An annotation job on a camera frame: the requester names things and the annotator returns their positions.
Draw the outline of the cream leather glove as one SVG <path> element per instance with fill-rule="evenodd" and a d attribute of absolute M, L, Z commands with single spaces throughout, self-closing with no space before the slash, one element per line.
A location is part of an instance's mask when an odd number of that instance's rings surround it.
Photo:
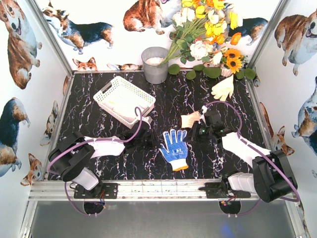
<path fill-rule="evenodd" d="M 231 75 L 230 77 L 213 86 L 211 89 L 213 98 L 223 102 L 226 101 L 227 98 L 231 98 L 234 92 L 233 79 L 234 75 Z"/>
<path fill-rule="evenodd" d="M 181 115 L 181 128 L 192 128 L 194 122 L 199 121 L 201 116 L 199 111 L 195 111 L 188 115 Z"/>

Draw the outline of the blue dotted knit glove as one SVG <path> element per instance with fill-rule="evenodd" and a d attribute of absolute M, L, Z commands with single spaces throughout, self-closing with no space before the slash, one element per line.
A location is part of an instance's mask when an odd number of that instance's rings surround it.
<path fill-rule="evenodd" d="M 172 170 L 176 172 L 187 169 L 188 148 L 184 141 L 187 131 L 171 129 L 170 131 L 165 131 L 162 135 L 164 144 L 160 145 L 159 151 L 172 166 Z"/>

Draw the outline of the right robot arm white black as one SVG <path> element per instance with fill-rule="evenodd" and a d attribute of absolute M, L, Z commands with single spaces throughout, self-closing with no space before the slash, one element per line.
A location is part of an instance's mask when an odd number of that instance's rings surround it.
<path fill-rule="evenodd" d="M 191 141 L 215 139 L 224 150 L 252 168 L 251 173 L 236 172 L 226 177 L 231 190 L 254 193 L 266 203 L 279 198 L 300 202 L 297 181 L 284 152 L 270 151 L 248 141 L 240 132 L 226 127 L 217 111 L 203 107 L 198 113 L 200 119 L 194 121 Z"/>

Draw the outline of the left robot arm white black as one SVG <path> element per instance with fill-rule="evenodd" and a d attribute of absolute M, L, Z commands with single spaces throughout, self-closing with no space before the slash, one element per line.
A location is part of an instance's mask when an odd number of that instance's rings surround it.
<path fill-rule="evenodd" d="M 104 183 L 87 168 L 95 157 L 120 156 L 135 150 L 156 149 L 159 142 L 148 124 L 126 130 L 118 136 L 91 138 L 74 132 L 60 142 L 49 154 L 48 171 L 57 174 L 64 182 L 75 182 L 92 197 L 105 190 Z"/>

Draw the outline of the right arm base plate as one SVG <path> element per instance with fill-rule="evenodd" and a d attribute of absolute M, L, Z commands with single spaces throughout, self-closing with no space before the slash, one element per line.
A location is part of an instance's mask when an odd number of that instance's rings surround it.
<path fill-rule="evenodd" d="M 251 198 L 249 192 L 233 189 L 228 180 L 230 175 L 233 173 L 223 175 L 220 182 L 206 182 L 198 190 L 204 191 L 207 198 Z"/>

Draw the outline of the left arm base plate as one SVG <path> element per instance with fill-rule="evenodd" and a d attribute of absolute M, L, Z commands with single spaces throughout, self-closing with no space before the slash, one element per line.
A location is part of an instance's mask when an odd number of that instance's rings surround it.
<path fill-rule="evenodd" d="M 81 185 L 76 185 L 74 191 L 75 199 L 116 199 L 118 193 L 117 183 L 97 184 L 93 189 L 87 190 Z"/>

